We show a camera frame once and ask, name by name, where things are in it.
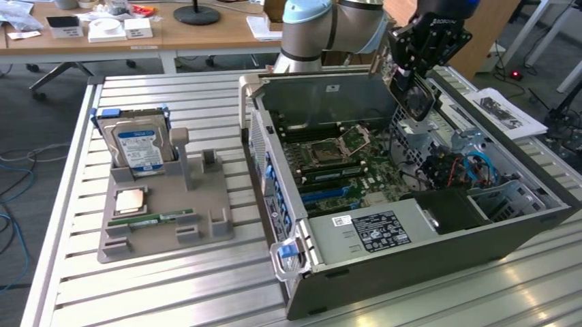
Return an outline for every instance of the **motherboard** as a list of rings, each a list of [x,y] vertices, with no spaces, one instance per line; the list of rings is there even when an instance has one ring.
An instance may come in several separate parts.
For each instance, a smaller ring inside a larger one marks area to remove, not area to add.
[[[363,122],[315,129],[279,128],[310,217],[399,201],[410,193],[384,136]]]

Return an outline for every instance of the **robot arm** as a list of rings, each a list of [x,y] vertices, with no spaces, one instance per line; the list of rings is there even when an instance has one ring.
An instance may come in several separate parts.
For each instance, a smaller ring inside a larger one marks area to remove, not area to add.
[[[394,62],[422,78],[435,65],[445,65],[465,44],[471,33],[463,28],[479,0],[418,0],[408,25],[390,31],[388,41]]]
[[[382,0],[287,0],[274,72],[320,70],[324,50],[374,52],[384,30],[394,26],[382,4]]]
[[[418,0],[408,25],[384,32],[370,73],[382,73],[390,92],[416,121],[437,102],[423,78],[471,40],[463,24],[478,4],[479,0]]]

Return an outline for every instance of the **power supply label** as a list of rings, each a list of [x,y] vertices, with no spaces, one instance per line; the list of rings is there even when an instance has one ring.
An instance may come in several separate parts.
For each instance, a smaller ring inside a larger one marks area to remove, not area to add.
[[[368,252],[410,243],[410,237],[402,228],[394,211],[352,218],[355,231]]]

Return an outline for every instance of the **blue cable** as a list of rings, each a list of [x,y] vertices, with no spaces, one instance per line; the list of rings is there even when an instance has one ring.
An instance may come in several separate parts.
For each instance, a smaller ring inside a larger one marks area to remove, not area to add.
[[[28,180],[28,185],[27,187],[17,193],[15,194],[11,198],[5,199],[5,200],[0,200],[0,203],[7,203],[12,200],[15,200],[28,189],[31,186],[33,186],[33,182],[35,182],[35,173],[32,170],[27,169],[27,168],[15,168],[15,167],[8,167],[4,166],[3,164],[0,164],[0,168],[4,168],[7,170],[15,170],[17,172],[27,172],[29,174],[29,180]]]
[[[465,169],[466,169],[466,171],[467,171],[467,175],[470,176],[471,179],[478,180],[478,177],[475,176],[475,174],[474,174],[473,171],[470,170],[470,160],[469,160],[469,158],[467,158],[470,155],[482,158],[482,160],[485,161],[485,163],[486,163],[487,166],[490,167],[490,171],[493,172],[493,178],[494,178],[494,180],[495,180],[495,185],[497,185],[497,184],[498,184],[498,175],[495,174],[495,167],[494,167],[494,165],[493,165],[493,163],[491,163],[490,158],[489,158],[483,153],[481,153],[481,152],[473,151],[473,152],[469,152],[469,153],[466,154],[466,157],[465,157],[463,163],[465,163]]]
[[[12,220],[12,218],[9,218],[9,216],[0,214],[0,217],[3,217],[8,223],[12,223],[12,226],[16,230],[16,234],[19,235],[19,240],[20,240],[20,245],[21,245],[21,250],[24,252],[24,269],[20,272],[20,275],[15,278],[15,280],[12,281],[12,283],[9,283],[8,285],[4,286],[4,288],[0,290],[0,294],[3,294],[12,285],[15,285],[20,279],[25,276],[25,274],[28,273],[28,250],[27,250],[27,245],[24,244],[24,238],[21,236],[21,232],[20,232],[20,226],[19,224]]]

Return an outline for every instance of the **plastic bag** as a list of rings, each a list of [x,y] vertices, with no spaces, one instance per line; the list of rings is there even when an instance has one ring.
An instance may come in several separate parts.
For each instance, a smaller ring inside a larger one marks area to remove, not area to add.
[[[43,29],[43,24],[28,14],[27,10],[13,3],[0,1],[0,16],[13,28],[21,32]]]
[[[128,0],[105,0],[107,12],[113,16],[132,14],[132,6]]]

